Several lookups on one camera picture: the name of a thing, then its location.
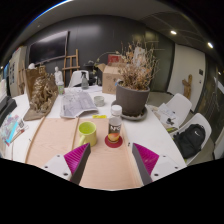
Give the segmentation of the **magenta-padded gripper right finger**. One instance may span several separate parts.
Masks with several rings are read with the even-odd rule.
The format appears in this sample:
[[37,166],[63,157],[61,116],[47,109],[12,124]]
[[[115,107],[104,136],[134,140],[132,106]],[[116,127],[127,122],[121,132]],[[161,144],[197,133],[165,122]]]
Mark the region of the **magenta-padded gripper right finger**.
[[180,169],[168,155],[158,155],[146,147],[134,143],[132,154],[144,185],[170,175]]

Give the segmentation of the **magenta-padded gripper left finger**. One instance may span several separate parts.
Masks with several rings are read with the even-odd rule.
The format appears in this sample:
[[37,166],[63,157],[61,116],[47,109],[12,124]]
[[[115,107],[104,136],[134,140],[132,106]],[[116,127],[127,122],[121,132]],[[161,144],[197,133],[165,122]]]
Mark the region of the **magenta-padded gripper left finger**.
[[89,143],[81,145],[65,155],[57,154],[43,166],[43,169],[78,185],[90,153]]

